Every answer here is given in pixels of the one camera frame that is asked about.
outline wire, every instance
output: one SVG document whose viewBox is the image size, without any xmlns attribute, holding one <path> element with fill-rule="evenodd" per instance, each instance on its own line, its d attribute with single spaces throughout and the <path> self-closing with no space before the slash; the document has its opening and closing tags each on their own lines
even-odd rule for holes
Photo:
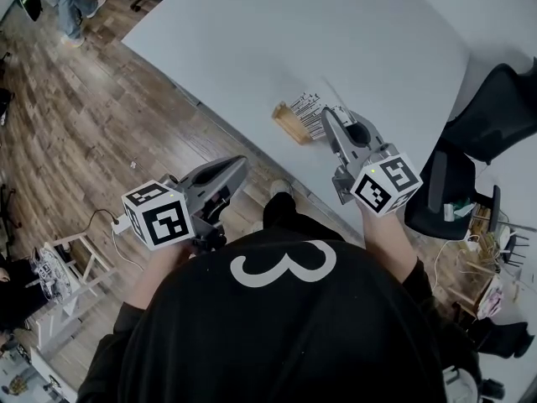
<svg viewBox="0 0 537 403">
<path fill-rule="evenodd" d="M 479 239 L 480 239 L 480 235 L 479 234 L 471 234 L 470 236 L 468 236 L 467 238 L 464 238 L 463 240 L 464 241 L 467 241 L 469 238 L 477 238 L 477 243 L 479 242 Z M 438 251 L 438 255 L 436 255 L 436 259 L 435 259 L 435 284 L 433 286 L 433 289 L 431 291 L 434 291 L 435 288 L 438 286 L 438 271 L 436 270 L 436 263 L 438 263 L 438 259 L 440 258 L 440 254 L 442 254 L 442 251 L 444 250 L 444 248 L 446 247 L 446 245 L 449 243 L 449 242 L 461 242 L 461 240 L 446 240 L 446 242 L 442 245 L 442 247 L 440 248 L 440 251 Z M 456 254 L 456 259 L 455 261 L 457 261 L 457 259 L 459 258 L 459 254 L 461 253 L 461 251 L 465 251 L 465 249 L 460 249 L 459 252 L 457 252 Z"/>
<path fill-rule="evenodd" d="M 92 213 L 92 215 L 91 215 L 91 217 L 90 217 L 90 222 L 86 225 L 86 228 L 84 228 L 80 233 L 85 233 L 85 232 L 86 232 L 86 230 L 91 226 L 91 221 L 93 221 L 93 218 L 97 215 L 98 212 L 106 212 L 108 215 L 110 215 L 110 217 L 112 218 L 112 220 L 114 221 L 114 223 L 117 224 L 117 218 L 116 218 L 116 217 L 114 216 L 114 214 L 111 213 L 108 209 L 104 209 L 104 208 L 103 208 L 103 209 L 96 209 L 96 210 Z M 134 262 L 134 261 L 132 261 L 132 260 L 130 260 L 130 259 L 125 258 L 125 257 L 119 252 L 119 249 L 117 248 L 117 244 L 116 244 L 116 234 L 114 233 L 114 230 L 113 230 L 113 229 L 112 229 L 112 241 L 114 242 L 114 248 L 116 248 L 117 255 L 119 255 L 122 259 L 124 259 L 124 260 L 127 261 L 128 263 L 135 265 L 136 267 L 138 267 L 140 270 L 143 271 L 143 267 L 142 267 L 140 264 L 138 264 L 138 263 L 136 263 L 136 262 Z"/>
<path fill-rule="evenodd" d="M 435 259 L 435 285 L 433 286 L 433 289 L 431 291 L 434 291 L 435 288 L 438 286 L 438 272 L 436 271 L 436 263 L 438 263 L 438 258 L 440 258 L 440 254 L 442 254 L 442 250 L 446 247 L 446 245 L 449 242 L 455 242 L 455 240 L 446 240 L 446 242 L 440 248 L 440 251 L 438 251 L 438 255 L 436 255 L 436 259 Z"/>
<path fill-rule="evenodd" d="M 502 209 L 500 209 L 500 212 L 506 217 L 507 222 L 511 222 L 507 213 L 505 213 Z"/>
<path fill-rule="evenodd" d="M 481 174 L 482 174 L 486 169 L 488 169 L 488 165 L 486 165 L 484 169 L 481 169 L 481 171 L 479 172 L 479 175 L 476 176 L 476 180 L 477 180 L 477 178 L 478 178 L 479 176 L 481 176 Z"/>
<path fill-rule="evenodd" d="M 469 271 L 469 270 L 461 270 L 461 269 L 459 269 L 457 264 L 458 264 L 459 255 L 461 254 L 461 252 L 467 254 L 468 251 L 466 251 L 465 249 L 459 249 L 459 252 L 456 253 L 455 266 L 456 266 L 456 271 L 457 272 L 463 273 L 463 274 L 470 274 L 470 275 L 485 275 L 485 273 L 483 273 L 483 272 L 476 272 L 476 271 Z"/>
<path fill-rule="evenodd" d="M 140 264 L 138 264 L 138 263 L 135 262 L 135 261 L 132 261 L 131 259 L 128 259 L 128 258 L 124 257 L 124 256 L 119 252 L 119 249 L 117 249 L 117 244 L 116 244 L 116 234 L 114 233 L 114 229 L 112 229 L 112 241 L 114 242 L 114 248 L 116 248 L 117 255 L 119 255 L 122 259 L 124 259 L 124 260 L 127 261 L 128 263 L 135 265 L 136 267 L 138 267 L 140 270 L 143 271 L 143 267 L 142 267 Z"/>
<path fill-rule="evenodd" d="M 108 209 L 96 209 L 96 210 L 93 212 L 93 214 L 91 215 L 90 222 L 86 225 L 86 228 L 84 228 L 80 233 L 85 233 L 85 232 L 88 230 L 88 228 L 91 226 L 91 221 L 93 221 L 93 218 L 96 216 L 96 214 L 97 214 L 98 212 L 106 212 L 108 215 L 110 215 L 110 217 L 112 217 L 112 220 L 113 220 L 114 222 L 117 221 L 116 217 L 114 217 L 114 214 L 111 213 Z"/>
</svg>

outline chair armrest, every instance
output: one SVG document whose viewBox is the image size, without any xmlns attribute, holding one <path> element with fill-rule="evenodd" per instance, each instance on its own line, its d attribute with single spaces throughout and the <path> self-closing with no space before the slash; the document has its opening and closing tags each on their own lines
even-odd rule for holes
<svg viewBox="0 0 537 403">
<path fill-rule="evenodd" d="M 447 154 L 443 151 L 435 151 L 433 165 L 430 170 L 429 192 L 427 195 L 427 207 L 433 213 L 439 213 L 442 208 L 446 172 Z"/>
</svg>

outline wooden block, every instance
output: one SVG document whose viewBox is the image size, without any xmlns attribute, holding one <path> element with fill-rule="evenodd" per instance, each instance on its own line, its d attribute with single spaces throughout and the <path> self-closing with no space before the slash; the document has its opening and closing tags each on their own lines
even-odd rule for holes
<svg viewBox="0 0 537 403">
<path fill-rule="evenodd" d="M 298 144 L 308 144 L 313 140 L 308 130 L 300 122 L 298 117 L 289 109 L 284 102 L 281 102 L 272 114 L 272 118 L 291 136 Z"/>
</svg>

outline white printed number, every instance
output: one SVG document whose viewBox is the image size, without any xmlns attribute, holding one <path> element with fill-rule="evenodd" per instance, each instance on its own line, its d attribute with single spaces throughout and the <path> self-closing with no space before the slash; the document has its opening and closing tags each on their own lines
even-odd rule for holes
<svg viewBox="0 0 537 403">
<path fill-rule="evenodd" d="M 299 264 L 296 264 L 287 254 L 277 263 L 271 270 L 260 273 L 258 275 L 250 275 L 242 268 L 246 257 L 241 255 L 236 257 L 230 264 L 230 269 L 233 277 L 244 286 L 250 288 L 260 288 L 268 284 L 272 284 L 287 270 L 304 282 L 317 282 L 327 276 L 336 266 L 336 252 L 328 244 L 321 240 L 309 240 L 317 249 L 325 255 L 325 263 L 315 270 L 308 270 Z"/>
</svg>

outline shoe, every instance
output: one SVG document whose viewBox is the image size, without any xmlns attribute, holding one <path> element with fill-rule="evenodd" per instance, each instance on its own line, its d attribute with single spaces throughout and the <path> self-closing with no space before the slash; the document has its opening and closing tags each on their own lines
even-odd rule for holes
<svg viewBox="0 0 537 403">
<path fill-rule="evenodd" d="M 70 46 L 71 48 L 80 48 L 82 44 L 84 43 L 84 40 L 86 40 L 84 36 L 80 37 L 79 39 L 71 39 L 67 36 L 63 36 L 61 38 L 61 43 L 66 44 L 67 46 Z"/>
<path fill-rule="evenodd" d="M 86 18 L 88 18 L 88 19 L 93 18 L 95 16 L 95 14 L 97 13 L 97 11 L 101 8 L 101 6 L 106 2 L 107 2 L 107 0 L 97 0 L 96 9 L 93 12 L 91 12 L 89 15 L 87 15 Z"/>
<path fill-rule="evenodd" d="M 273 198 L 279 192 L 286 192 L 294 198 L 293 187 L 285 179 L 277 179 L 272 183 L 272 185 L 270 186 L 270 198 Z"/>
<path fill-rule="evenodd" d="M 260 232 L 261 230 L 263 230 L 263 221 L 256 221 L 250 227 L 250 231 L 248 232 L 248 234 Z"/>
</svg>

